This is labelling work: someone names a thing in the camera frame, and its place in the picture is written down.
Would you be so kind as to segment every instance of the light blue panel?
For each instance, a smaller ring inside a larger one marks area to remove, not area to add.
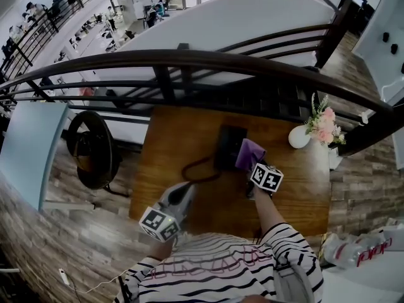
[[[23,199],[40,210],[68,116],[64,103],[19,102],[0,153],[0,171]]]

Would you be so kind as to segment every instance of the striped shirt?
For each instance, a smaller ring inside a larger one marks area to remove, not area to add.
[[[271,301],[320,303],[323,275],[310,245],[287,223],[259,244],[222,234],[192,237],[163,261],[146,257],[126,273],[131,302]],[[122,292],[115,303],[124,303]]]

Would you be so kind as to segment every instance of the pink flower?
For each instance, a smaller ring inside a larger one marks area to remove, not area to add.
[[[329,120],[332,120],[332,121],[335,120],[335,113],[334,113],[333,109],[331,109],[330,107],[325,108],[324,116]]]
[[[332,120],[327,120],[326,121],[326,125],[325,125],[325,127],[324,127],[324,130],[327,132],[327,133],[333,133],[334,132],[334,130],[335,130],[335,125],[334,125],[334,121],[332,121]]]
[[[334,140],[334,136],[332,133],[322,129],[318,132],[318,140],[322,143],[330,144]]]

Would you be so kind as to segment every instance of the flower arrangement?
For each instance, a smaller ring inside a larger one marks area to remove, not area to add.
[[[335,113],[333,109],[327,107],[328,95],[323,98],[317,110],[314,106],[314,96],[315,93],[311,97],[312,116],[306,122],[306,134],[320,141],[322,145],[330,143],[344,145],[345,137],[341,134],[341,127],[335,124]]]

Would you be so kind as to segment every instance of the wooden table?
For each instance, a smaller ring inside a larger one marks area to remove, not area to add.
[[[215,153],[222,124],[248,129],[247,137],[266,149],[265,160],[280,169],[284,178],[273,201],[303,235],[327,230],[330,205],[330,170],[327,149],[311,140],[303,149],[288,143],[296,124],[187,107],[155,107],[141,153],[129,216],[139,220],[170,186],[182,182],[187,164]],[[192,168],[192,178],[214,173],[213,161]],[[187,230],[199,234],[222,232],[252,238],[259,229],[255,202],[246,198],[246,173],[223,172],[197,186],[189,211]]]

